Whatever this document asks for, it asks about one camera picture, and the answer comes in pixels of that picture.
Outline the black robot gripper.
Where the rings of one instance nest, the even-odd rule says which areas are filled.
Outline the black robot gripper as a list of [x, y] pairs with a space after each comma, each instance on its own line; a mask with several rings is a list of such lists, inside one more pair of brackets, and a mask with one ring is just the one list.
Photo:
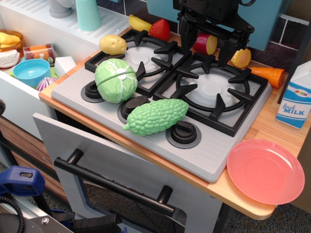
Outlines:
[[223, 36], [223, 46], [218, 56], [218, 67], [225, 67], [236, 51], [248, 47], [248, 33], [255, 28], [238, 13], [240, 6], [251, 6], [255, 2], [242, 0], [180, 0], [179, 33], [181, 46], [190, 50], [196, 42], [198, 30], [216, 30], [217, 25], [234, 29]]

